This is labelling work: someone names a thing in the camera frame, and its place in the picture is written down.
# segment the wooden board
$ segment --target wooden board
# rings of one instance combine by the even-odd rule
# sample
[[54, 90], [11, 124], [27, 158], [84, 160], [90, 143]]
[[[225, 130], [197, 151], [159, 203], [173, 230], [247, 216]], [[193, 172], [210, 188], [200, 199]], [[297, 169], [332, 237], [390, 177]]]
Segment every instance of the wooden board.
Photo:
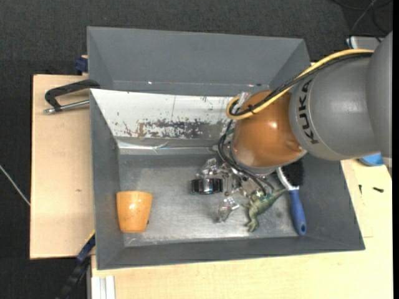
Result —
[[[46, 115], [44, 100], [54, 87], [83, 76], [35, 75], [32, 103], [32, 259], [75, 256], [94, 229], [89, 106]], [[60, 103], [88, 92], [60, 97]]]

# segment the toy dinosaur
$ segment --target toy dinosaur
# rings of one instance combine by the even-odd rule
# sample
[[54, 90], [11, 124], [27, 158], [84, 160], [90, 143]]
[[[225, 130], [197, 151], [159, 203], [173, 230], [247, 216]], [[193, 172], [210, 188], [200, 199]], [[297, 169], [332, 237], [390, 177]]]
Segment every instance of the toy dinosaur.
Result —
[[266, 212], [285, 192], [287, 192], [286, 189], [281, 189], [280, 191], [274, 191], [272, 194], [267, 194], [266, 196], [258, 197], [256, 194], [251, 196], [249, 204], [244, 205], [248, 208], [248, 216], [251, 220], [246, 224], [250, 232], [254, 232], [259, 227], [258, 215]]

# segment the metal parts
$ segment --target metal parts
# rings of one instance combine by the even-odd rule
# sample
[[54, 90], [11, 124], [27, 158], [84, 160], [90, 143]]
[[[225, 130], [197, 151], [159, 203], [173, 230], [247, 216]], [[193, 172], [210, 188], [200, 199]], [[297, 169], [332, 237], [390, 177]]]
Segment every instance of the metal parts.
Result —
[[193, 194], [208, 195], [223, 191], [223, 181], [220, 178], [193, 179], [190, 183]]

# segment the black cable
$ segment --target black cable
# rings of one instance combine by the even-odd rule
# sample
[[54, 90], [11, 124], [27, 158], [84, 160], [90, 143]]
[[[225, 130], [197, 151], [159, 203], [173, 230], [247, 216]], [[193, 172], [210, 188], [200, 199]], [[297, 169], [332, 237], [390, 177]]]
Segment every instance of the black cable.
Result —
[[356, 58], [356, 57], [369, 57], [369, 56], [371, 56], [372, 54], [373, 54], [373, 52], [370, 52], [370, 53], [359, 53], [359, 54], [347, 54], [347, 55], [343, 55], [342, 57], [339, 57], [339, 58], [337, 58], [337, 59], [328, 61], [327, 63], [321, 65], [320, 67], [318, 67], [318, 68], [316, 68], [316, 69], [314, 69], [314, 70], [311, 70], [310, 72], [308, 72], [308, 73], [302, 75], [302, 76], [299, 77], [299, 78], [294, 77], [294, 78], [291, 78], [290, 80], [286, 81], [286, 82], [283, 83], [280, 87], [277, 87], [275, 90], [273, 90], [273, 91], [272, 91], [268, 96], [266, 96], [263, 100], [261, 100], [261, 101], [257, 102], [256, 104], [252, 105], [250, 108], [247, 108], [247, 109], [245, 109], [245, 110], [241, 110], [240, 112], [234, 113], [234, 112], [233, 112], [233, 107], [234, 107], [234, 104], [235, 104], [235, 103], [233, 103], [233, 104], [230, 106], [229, 113], [230, 113], [232, 116], [241, 116], [241, 115], [244, 115], [244, 114], [246, 114], [246, 113], [252, 112], [254, 109], [260, 107], [263, 103], [269, 101], [270, 99], [272, 99], [273, 97], [275, 97], [275, 96], [278, 95], [279, 93], [283, 92], [283, 91], [286, 90], [287, 88], [293, 86], [294, 84], [297, 84], [298, 82], [301, 82], [301, 81], [305, 80], [308, 76], [312, 75], [314, 72], [316, 72], [316, 71], [318, 71], [318, 70], [321, 70], [321, 69], [323, 69], [323, 68], [325, 68], [325, 67], [327, 67], [327, 66], [330, 66], [330, 65], [332, 65], [332, 64], [334, 64], [334, 63], [337, 63], [337, 62], [340, 62], [340, 61], [343, 61], [343, 60], [352, 59], [352, 58]]
[[339, 0], [330, 0], [330, 1], [334, 2], [335, 4], [338, 4], [338, 5], [341, 6], [341, 7], [345, 7], [345, 8], [347, 8], [347, 9], [358, 10], [358, 11], [364, 10], [364, 8], [362, 8], [362, 7], [352, 7], [352, 6], [348, 6], [348, 5], [342, 3], [342, 2], [339, 1]]
[[380, 25], [377, 22], [377, 19], [375, 17], [375, 9], [374, 8], [372, 8], [372, 10], [371, 10], [371, 17], [372, 17], [372, 21], [373, 21], [374, 25], [377, 27], [377, 29], [380, 30], [385, 35], [387, 35], [388, 31], [386, 31], [382, 27], [380, 27]]
[[332, 1], [333, 3], [337, 4], [338, 6], [344, 7], [344, 8], [349, 9], [349, 10], [363, 11], [362, 15], [357, 19], [355, 25], [352, 27], [352, 30], [350, 31], [351, 34], [352, 34], [352, 32], [353, 32], [353, 29], [354, 29], [354, 28], [358, 25], [358, 23], [360, 22], [360, 20], [363, 19], [363, 17], [364, 17], [364, 16], [367, 14], [367, 12], [369, 12], [369, 11], [370, 11], [370, 13], [371, 13], [370, 16], [371, 16], [371, 18], [372, 18], [372, 21], [373, 21], [375, 27], [376, 27], [378, 30], [380, 30], [382, 33], [384, 33], [385, 35], [388, 34], [388, 32], [387, 32], [386, 30], [384, 30], [383, 28], [381, 28], [381, 26], [378, 24], [377, 18], [375, 17], [375, 12], [374, 12], [374, 11], [377, 10], [377, 9], [380, 9], [380, 8], [382, 8], [382, 7], [387, 6], [387, 5], [390, 4], [393, 0], [388, 0], [388, 1], [386, 1], [385, 3], [379, 4], [379, 5], [377, 5], [377, 6], [374, 6], [374, 4], [375, 4], [378, 0], [370, 0], [370, 4], [369, 4], [366, 8], [363, 8], [363, 7], [355, 7], [355, 6], [349, 6], [349, 5], [344, 4], [342, 1], [339, 1], [339, 0], [329, 0], [329, 1]]
[[359, 24], [360, 20], [363, 19], [363, 17], [367, 14], [367, 12], [369, 10], [373, 10], [373, 6], [374, 4], [377, 2], [378, 0], [373, 0], [366, 9], [364, 9], [364, 12], [362, 13], [362, 15], [356, 20], [355, 24], [352, 26], [350, 33], [353, 34], [353, 31], [355, 30], [355, 28], [357, 27], [357, 25]]

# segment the blue object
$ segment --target blue object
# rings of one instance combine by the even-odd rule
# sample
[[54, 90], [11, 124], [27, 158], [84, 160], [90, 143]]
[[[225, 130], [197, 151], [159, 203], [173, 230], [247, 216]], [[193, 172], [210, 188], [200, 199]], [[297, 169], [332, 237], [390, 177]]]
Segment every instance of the blue object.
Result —
[[358, 159], [361, 163], [367, 166], [381, 166], [384, 165], [384, 162], [382, 160], [381, 154], [374, 154], [370, 156], [365, 156], [363, 158]]
[[87, 73], [89, 71], [89, 61], [84, 57], [76, 59], [75, 69]]
[[299, 189], [289, 191], [291, 198], [291, 216], [297, 233], [301, 236], [306, 234], [306, 218], [304, 208], [299, 199]]

